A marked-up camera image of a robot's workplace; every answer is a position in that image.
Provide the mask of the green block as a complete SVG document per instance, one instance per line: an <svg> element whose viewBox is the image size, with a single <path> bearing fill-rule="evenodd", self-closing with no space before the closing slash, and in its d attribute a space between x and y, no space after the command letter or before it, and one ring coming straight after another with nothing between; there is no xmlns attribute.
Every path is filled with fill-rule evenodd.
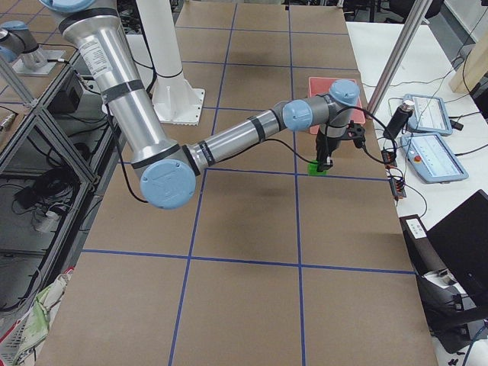
<svg viewBox="0 0 488 366"><path fill-rule="evenodd" d="M307 174L309 176L326 176L327 175L326 170L319 171L318 168L319 168L319 163L317 161L309 162L307 164Z"/></svg>

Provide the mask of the pink plastic box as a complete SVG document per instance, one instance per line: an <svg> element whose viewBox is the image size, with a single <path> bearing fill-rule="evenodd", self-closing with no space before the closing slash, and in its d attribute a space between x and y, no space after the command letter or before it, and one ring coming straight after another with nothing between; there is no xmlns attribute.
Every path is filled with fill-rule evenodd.
<svg viewBox="0 0 488 366"><path fill-rule="evenodd" d="M330 78L330 77L309 77L308 96L313 97L318 94L324 94L329 92L331 85L333 84L333 82L337 80L344 80L344 79L337 79L337 78ZM354 82L356 85L358 84L355 79L349 79L349 80ZM358 97L356 106L362 108L360 96ZM352 112L350 119L356 124L364 125L366 123L364 114L358 110L354 110ZM309 133L311 135L317 135L318 131L319 131L319 125L311 126L309 128Z"/></svg>

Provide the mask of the small electronics board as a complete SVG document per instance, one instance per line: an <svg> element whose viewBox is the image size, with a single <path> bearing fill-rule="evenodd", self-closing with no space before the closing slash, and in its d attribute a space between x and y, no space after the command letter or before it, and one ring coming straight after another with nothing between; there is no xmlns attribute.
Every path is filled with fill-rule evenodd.
<svg viewBox="0 0 488 366"><path fill-rule="evenodd" d="M393 151L389 151L387 149L381 150L382 160L384 162L384 166L386 169L396 168L396 155Z"/></svg>

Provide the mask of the black water bottle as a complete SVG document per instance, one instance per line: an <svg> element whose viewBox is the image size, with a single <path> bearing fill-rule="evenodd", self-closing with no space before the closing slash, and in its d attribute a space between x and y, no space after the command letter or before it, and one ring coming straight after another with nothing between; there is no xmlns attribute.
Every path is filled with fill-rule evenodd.
<svg viewBox="0 0 488 366"><path fill-rule="evenodd" d="M412 100L403 100L402 104L395 110L387 127L384 129L383 137L389 140L394 140L403 129L406 122L413 115L414 106L415 104Z"/></svg>

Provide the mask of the lower teach pendant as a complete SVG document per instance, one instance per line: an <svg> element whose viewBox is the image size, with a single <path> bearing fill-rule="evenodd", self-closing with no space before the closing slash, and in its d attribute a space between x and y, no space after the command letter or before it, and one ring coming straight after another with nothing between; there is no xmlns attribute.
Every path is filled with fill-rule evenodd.
<svg viewBox="0 0 488 366"><path fill-rule="evenodd" d="M469 177L439 133L406 133L400 141L407 160L425 183L462 181Z"/></svg>

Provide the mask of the teach pendant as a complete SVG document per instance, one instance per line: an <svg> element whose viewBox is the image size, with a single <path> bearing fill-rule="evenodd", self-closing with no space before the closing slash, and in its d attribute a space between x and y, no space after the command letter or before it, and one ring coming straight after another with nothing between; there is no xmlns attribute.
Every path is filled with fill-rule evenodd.
<svg viewBox="0 0 488 366"><path fill-rule="evenodd" d="M404 100L414 104L413 115L407 122L407 130L417 133L452 134L452 126L445 101L437 96L406 94Z"/></svg>
<svg viewBox="0 0 488 366"><path fill-rule="evenodd" d="M400 141L407 160L425 183L462 181L469 177L439 133L406 133Z"/></svg>

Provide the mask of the upper teach pendant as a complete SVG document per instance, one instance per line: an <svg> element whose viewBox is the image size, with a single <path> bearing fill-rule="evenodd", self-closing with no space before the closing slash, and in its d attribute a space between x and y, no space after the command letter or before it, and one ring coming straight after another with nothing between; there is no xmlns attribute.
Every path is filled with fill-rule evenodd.
<svg viewBox="0 0 488 366"><path fill-rule="evenodd" d="M407 130L417 133L452 134L452 126L445 101L437 96L406 94L404 100L414 104L413 115L407 122Z"/></svg>

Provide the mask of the black laptop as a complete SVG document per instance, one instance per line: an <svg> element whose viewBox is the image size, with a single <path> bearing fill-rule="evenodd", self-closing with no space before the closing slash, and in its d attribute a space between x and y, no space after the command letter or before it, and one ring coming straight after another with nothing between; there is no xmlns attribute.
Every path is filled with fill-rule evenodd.
<svg viewBox="0 0 488 366"><path fill-rule="evenodd" d="M487 193L478 190L427 233L448 270L477 305L487 304Z"/></svg>

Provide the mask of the green white bag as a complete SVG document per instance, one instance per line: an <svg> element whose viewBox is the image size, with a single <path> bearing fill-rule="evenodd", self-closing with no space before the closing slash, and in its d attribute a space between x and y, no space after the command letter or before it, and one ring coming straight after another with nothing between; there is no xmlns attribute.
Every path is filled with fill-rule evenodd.
<svg viewBox="0 0 488 366"><path fill-rule="evenodd" d="M34 365L75 268L67 268L35 298L28 312L1 337L1 365Z"/></svg>

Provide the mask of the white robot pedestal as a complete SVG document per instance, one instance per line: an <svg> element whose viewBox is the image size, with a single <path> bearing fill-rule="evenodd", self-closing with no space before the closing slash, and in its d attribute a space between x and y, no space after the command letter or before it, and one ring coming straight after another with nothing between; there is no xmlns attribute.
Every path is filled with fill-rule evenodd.
<svg viewBox="0 0 488 366"><path fill-rule="evenodd" d="M197 125L205 90L192 88L185 79L174 21L168 1L138 1L145 36L128 34L127 42L145 86L149 85L153 64L156 82L152 104L159 120L166 124Z"/></svg>

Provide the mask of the aluminium frame post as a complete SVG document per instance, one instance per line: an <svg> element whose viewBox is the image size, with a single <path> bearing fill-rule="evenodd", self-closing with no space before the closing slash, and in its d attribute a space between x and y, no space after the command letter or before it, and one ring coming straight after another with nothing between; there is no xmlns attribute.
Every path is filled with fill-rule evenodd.
<svg viewBox="0 0 488 366"><path fill-rule="evenodd" d="M375 114L377 112L422 21L439 13L443 3L443 1L429 0L417 0L412 3L408 15L404 18L400 35L368 103L367 110L370 113Z"/></svg>

